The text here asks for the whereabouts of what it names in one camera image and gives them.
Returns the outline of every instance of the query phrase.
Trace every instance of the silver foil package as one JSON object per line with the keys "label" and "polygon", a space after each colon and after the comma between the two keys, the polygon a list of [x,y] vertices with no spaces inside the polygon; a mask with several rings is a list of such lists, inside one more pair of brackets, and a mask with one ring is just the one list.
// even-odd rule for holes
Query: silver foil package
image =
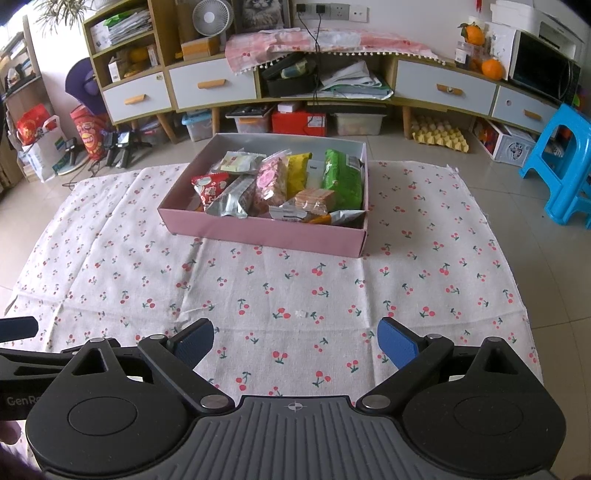
{"label": "silver foil package", "polygon": [[256,177],[241,175],[213,203],[207,207],[208,215],[236,218],[248,217],[256,189]]}

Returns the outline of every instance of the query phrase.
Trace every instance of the red gift bag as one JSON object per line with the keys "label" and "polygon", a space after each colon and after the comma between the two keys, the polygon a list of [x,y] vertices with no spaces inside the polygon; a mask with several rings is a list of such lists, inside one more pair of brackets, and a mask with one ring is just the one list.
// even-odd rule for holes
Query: red gift bag
{"label": "red gift bag", "polygon": [[49,117],[51,115],[42,103],[31,108],[21,117],[17,122],[17,137],[23,146],[35,143],[38,133],[42,130],[43,124]]}

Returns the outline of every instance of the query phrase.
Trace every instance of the wooden cabinet leg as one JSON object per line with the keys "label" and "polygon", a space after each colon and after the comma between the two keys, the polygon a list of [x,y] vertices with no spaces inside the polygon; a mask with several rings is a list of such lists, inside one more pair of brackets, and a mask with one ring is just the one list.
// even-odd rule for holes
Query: wooden cabinet leg
{"label": "wooden cabinet leg", "polygon": [[402,107],[402,124],[404,125],[404,136],[407,140],[411,140],[413,138],[413,133],[410,130],[412,115],[413,111],[409,106]]}
{"label": "wooden cabinet leg", "polygon": [[164,132],[166,132],[166,134],[168,135],[171,143],[175,144],[177,142],[177,136],[174,134],[174,130],[170,126],[170,123],[168,123],[168,118],[166,117],[166,115],[164,115],[163,113],[158,113],[156,117],[158,118],[158,122],[160,122],[160,125],[162,125],[162,128],[164,128]]}
{"label": "wooden cabinet leg", "polygon": [[219,107],[212,108],[212,128],[213,134],[217,134],[220,131],[220,109]]}

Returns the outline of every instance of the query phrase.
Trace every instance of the cat picture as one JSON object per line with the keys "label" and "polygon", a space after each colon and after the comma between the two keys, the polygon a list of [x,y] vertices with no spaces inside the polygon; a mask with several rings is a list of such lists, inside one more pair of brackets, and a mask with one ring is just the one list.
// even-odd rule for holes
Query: cat picture
{"label": "cat picture", "polygon": [[243,31],[252,32],[283,28],[285,26],[284,24],[281,0],[243,0]]}

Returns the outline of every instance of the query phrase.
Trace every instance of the egg tray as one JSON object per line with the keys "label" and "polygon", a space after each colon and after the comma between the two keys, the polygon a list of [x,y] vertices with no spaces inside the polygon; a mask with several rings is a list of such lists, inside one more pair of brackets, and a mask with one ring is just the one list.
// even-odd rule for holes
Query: egg tray
{"label": "egg tray", "polygon": [[430,116],[413,117],[411,132],[417,143],[441,145],[458,152],[468,153],[470,147],[459,128],[453,128],[447,120]]}

